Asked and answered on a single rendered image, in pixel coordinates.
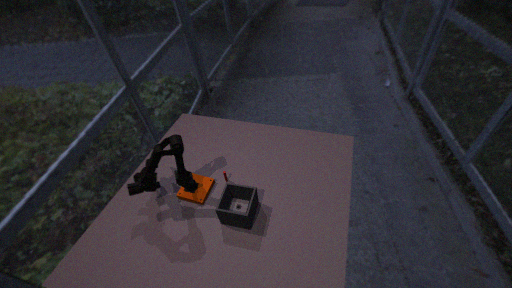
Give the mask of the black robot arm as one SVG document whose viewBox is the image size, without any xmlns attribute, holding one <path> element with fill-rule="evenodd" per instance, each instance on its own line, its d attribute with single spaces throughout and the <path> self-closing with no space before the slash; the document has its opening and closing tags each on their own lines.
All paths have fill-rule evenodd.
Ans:
<svg viewBox="0 0 512 288">
<path fill-rule="evenodd" d="M 169 150 L 163 150 L 168 144 L 170 144 Z M 164 155 L 174 155 L 177 170 L 174 171 L 176 184 L 182 186 L 185 192 L 194 193 L 198 187 L 198 183 L 195 182 L 192 176 L 192 172 L 186 171 L 183 162 L 183 151 L 184 146 L 182 137 L 180 135 L 172 135 L 165 138 L 162 142 L 153 147 L 151 156 L 147 162 L 147 165 L 142 168 L 140 173 L 134 176 L 135 183 L 128 184 L 127 188 L 129 195 L 137 195 L 144 193 L 144 191 L 154 191 L 160 188 L 159 181 L 156 182 L 154 179 L 155 169 Z"/>
</svg>

